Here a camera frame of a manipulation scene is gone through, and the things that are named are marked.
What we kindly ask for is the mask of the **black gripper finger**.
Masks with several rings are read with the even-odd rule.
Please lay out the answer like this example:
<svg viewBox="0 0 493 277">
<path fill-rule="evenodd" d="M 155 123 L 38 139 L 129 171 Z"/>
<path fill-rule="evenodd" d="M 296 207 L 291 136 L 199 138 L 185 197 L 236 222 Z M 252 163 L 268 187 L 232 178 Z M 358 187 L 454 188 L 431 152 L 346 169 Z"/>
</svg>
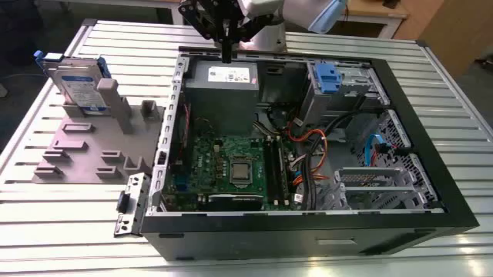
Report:
<svg viewBox="0 0 493 277">
<path fill-rule="evenodd" d="M 231 63 L 232 61 L 233 45 L 239 42 L 248 42 L 271 21 L 272 16 L 259 16 L 239 25 L 239 18 L 229 19 L 227 27 L 227 63 Z"/>
<path fill-rule="evenodd" d="M 227 35 L 220 1 L 180 1 L 177 11 L 205 40 L 220 48 L 221 63 L 227 63 Z"/>
</svg>

